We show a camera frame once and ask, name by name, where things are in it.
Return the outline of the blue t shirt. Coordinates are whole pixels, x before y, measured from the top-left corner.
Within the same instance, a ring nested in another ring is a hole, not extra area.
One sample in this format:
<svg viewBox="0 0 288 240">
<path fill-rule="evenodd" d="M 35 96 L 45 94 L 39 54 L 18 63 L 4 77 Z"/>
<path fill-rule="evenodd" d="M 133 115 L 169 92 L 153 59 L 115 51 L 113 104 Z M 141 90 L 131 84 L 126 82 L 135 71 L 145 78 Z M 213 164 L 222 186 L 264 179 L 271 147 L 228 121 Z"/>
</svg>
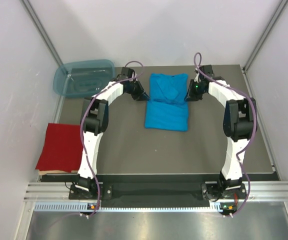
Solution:
<svg viewBox="0 0 288 240">
<path fill-rule="evenodd" d="M 185 101 L 188 74 L 153 73 L 149 78 L 150 100 L 146 105 L 147 129 L 188 131 L 189 106 Z"/>
</svg>

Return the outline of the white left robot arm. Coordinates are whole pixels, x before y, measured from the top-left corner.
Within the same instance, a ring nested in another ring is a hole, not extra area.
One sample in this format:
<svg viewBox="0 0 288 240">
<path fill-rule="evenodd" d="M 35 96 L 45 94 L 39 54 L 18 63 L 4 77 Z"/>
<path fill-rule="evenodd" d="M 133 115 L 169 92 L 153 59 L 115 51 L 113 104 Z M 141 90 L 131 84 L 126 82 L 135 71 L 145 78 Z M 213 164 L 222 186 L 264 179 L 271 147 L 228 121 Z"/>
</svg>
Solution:
<svg viewBox="0 0 288 240">
<path fill-rule="evenodd" d="M 97 158 L 104 132 L 109 125 L 109 106 L 123 94 L 131 95 L 134 101 L 148 101 L 150 97 L 138 80 L 135 70 L 124 66 L 120 74 L 83 103 L 80 122 L 82 156 L 75 187 L 86 198 L 93 198 L 99 190 Z"/>
</svg>

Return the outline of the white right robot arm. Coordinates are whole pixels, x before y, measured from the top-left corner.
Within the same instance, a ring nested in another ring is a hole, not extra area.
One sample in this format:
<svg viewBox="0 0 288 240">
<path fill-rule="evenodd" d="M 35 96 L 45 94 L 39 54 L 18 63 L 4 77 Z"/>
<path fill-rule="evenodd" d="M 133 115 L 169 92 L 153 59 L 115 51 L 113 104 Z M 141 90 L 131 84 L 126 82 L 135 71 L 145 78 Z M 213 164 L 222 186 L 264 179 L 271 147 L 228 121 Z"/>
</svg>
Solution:
<svg viewBox="0 0 288 240">
<path fill-rule="evenodd" d="M 232 88 L 222 77 L 215 77 L 211 65 L 197 67 L 195 72 L 196 77 L 190 81 L 184 100 L 196 102 L 209 94 L 224 107 L 222 128 L 227 137 L 227 149 L 217 192 L 221 197 L 229 198 L 242 186 L 241 167 L 246 147 L 257 131 L 256 101 Z"/>
</svg>

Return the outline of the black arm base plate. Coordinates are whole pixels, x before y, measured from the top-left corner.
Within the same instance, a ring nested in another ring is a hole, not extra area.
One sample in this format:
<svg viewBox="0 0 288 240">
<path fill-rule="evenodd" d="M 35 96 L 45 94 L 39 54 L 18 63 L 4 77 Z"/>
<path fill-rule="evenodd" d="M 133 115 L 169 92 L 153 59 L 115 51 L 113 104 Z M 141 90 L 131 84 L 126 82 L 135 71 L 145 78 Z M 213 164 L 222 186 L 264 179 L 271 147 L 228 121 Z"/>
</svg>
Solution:
<svg viewBox="0 0 288 240">
<path fill-rule="evenodd" d="M 92 179 L 76 177 L 70 200 L 113 200 L 121 197 L 186 197 L 195 200 L 243 199 L 242 179 L 225 180 L 218 174 L 102 174 L 97 176 L 100 190 Z"/>
</svg>

